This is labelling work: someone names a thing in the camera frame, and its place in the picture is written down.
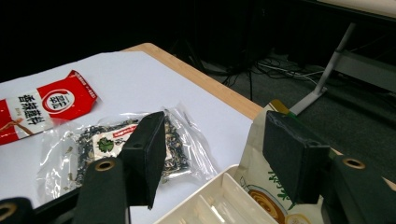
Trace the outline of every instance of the metal stand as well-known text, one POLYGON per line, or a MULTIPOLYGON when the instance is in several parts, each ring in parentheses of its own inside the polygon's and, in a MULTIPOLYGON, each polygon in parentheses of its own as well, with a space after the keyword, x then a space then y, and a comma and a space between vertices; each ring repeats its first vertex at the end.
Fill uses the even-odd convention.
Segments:
POLYGON ((352 35, 353 30, 355 29, 356 24, 354 22, 350 23, 346 33, 344 34, 343 38, 341 39, 340 44, 338 45, 337 49, 335 49, 332 57, 329 60, 329 63, 326 66, 326 69, 323 72, 317 86, 315 89, 310 92, 308 95, 305 96, 300 102, 294 105, 290 111, 294 115, 299 115, 303 110, 305 110, 309 105, 314 103, 327 89, 324 87, 327 78, 329 78, 330 73, 338 63, 338 60, 341 56, 341 53, 347 44, 348 39, 352 35))

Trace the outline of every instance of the black cable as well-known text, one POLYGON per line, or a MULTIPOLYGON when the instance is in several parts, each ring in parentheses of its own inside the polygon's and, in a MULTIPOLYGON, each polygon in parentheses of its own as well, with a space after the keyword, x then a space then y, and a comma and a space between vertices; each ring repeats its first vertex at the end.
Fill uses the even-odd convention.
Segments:
POLYGON ((253 82, 252 82, 252 76, 251 76, 250 69, 247 70, 247 76, 248 76, 249 83, 250 83, 250 101, 253 102, 253 82))

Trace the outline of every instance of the gray floor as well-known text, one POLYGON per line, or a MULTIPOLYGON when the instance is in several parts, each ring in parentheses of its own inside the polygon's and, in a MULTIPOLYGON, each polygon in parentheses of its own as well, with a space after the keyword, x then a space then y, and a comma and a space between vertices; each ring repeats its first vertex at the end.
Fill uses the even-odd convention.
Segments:
MULTIPOLYGON (((286 57, 272 54, 270 59, 261 60, 261 64, 297 69, 286 57)), ((214 64, 205 63, 205 67, 221 71, 214 64)), ((269 75, 253 66, 252 91, 248 73, 232 76, 225 82, 226 77, 212 77, 248 99, 251 97, 258 105, 265 106, 278 99, 291 108, 315 88, 312 81, 318 81, 321 75, 309 76, 311 80, 290 78, 280 74, 279 69, 261 68, 269 75)), ((300 74, 322 70, 320 66, 309 66, 300 74)), ((331 75, 325 86, 328 90, 299 114, 299 120, 331 147, 373 165, 382 176, 396 183, 396 95, 337 73, 331 75)))

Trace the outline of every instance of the white plastic tray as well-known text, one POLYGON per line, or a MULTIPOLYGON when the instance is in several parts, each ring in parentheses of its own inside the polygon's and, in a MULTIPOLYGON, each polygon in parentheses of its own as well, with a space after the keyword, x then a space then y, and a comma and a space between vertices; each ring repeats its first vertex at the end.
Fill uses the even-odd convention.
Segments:
POLYGON ((277 222, 232 178, 233 165, 160 218, 160 223, 274 223, 277 222))

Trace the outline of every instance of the snack bag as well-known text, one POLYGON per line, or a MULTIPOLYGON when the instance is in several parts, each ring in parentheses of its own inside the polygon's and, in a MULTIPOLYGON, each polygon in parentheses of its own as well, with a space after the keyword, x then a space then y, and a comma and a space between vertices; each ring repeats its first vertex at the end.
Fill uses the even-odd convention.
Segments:
POLYGON ((75 70, 62 80, 0 101, 0 145, 52 127, 52 119, 70 120, 91 111, 97 95, 75 70))

